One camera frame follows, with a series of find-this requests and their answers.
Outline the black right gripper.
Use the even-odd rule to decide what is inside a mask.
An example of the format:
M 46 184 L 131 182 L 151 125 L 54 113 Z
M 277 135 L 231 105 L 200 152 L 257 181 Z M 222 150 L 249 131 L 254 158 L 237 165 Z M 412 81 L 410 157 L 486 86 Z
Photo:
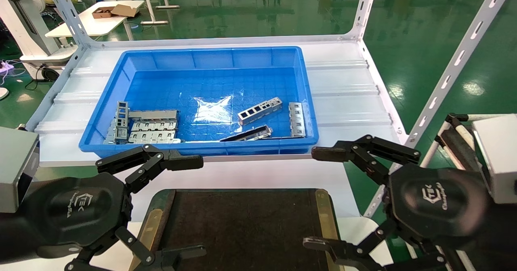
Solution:
M 435 245 L 462 248 L 480 235 L 491 196 L 476 172 L 456 168 L 422 168 L 421 153 L 380 137 L 365 135 L 312 148 L 318 161 L 352 162 L 378 185 L 388 183 L 381 158 L 404 165 L 389 177 L 391 214 L 358 245 L 345 240 L 306 237 L 303 247 L 328 252 L 336 265 L 359 271 L 437 271 L 447 264 Z M 392 234 L 418 244 L 423 256 L 382 266 L 370 253 Z

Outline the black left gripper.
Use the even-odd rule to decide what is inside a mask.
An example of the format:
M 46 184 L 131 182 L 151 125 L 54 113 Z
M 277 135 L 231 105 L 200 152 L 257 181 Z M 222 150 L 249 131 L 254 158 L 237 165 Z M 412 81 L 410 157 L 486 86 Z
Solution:
M 39 258 L 60 258 L 81 250 L 65 271 L 106 271 L 89 262 L 119 240 L 140 260 L 135 271 L 175 271 L 182 260 L 205 256 L 205 247 L 152 253 L 127 229 L 132 211 L 130 193 L 142 190 L 164 170 L 203 166 L 200 155 L 181 155 L 175 149 L 144 144 L 96 162 L 98 173 L 110 174 L 37 183 L 24 201 L 31 250 Z M 112 176 L 134 167 L 137 169 L 126 177 L 125 184 Z

